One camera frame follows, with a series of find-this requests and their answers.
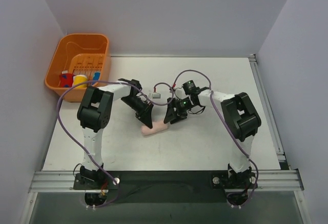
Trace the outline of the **green blue yellow towel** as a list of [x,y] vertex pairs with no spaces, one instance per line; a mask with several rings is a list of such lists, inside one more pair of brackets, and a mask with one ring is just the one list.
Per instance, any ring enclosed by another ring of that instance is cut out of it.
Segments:
[[99,80],[99,78],[100,78],[100,72],[99,71],[94,72],[92,80]]

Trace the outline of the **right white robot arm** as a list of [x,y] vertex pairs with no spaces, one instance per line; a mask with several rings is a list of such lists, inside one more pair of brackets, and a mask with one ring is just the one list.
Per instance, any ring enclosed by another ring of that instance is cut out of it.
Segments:
[[225,94],[212,91],[209,87],[200,88],[193,80],[182,85],[186,97],[174,98],[167,107],[165,124],[185,120],[192,108],[212,107],[217,112],[224,127],[235,143],[228,164],[227,181],[233,188],[252,181],[250,155],[252,142],[261,118],[247,93]]

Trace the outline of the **pink towel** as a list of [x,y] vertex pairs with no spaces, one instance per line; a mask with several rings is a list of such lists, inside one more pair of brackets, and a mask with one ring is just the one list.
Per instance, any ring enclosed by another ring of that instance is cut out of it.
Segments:
[[163,120],[161,121],[154,121],[152,123],[153,127],[152,128],[149,128],[147,126],[142,126],[141,127],[141,133],[143,136],[150,136],[150,135],[154,135],[156,133],[159,133],[159,132],[162,132],[166,129],[169,128],[169,125],[168,124],[165,124],[163,122]]

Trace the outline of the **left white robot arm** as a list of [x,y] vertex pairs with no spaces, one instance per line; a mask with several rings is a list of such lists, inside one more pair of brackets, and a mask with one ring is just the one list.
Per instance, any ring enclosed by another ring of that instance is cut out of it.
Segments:
[[153,128],[153,104],[138,97],[142,90],[139,81],[119,79],[115,84],[100,88],[89,86],[80,103],[77,119],[83,129],[84,153],[80,176],[92,189],[100,188],[106,180],[101,170],[104,162],[101,156],[101,145],[104,128],[108,125],[113,102],[123,101],[135,111],[136,118],[147,128]]

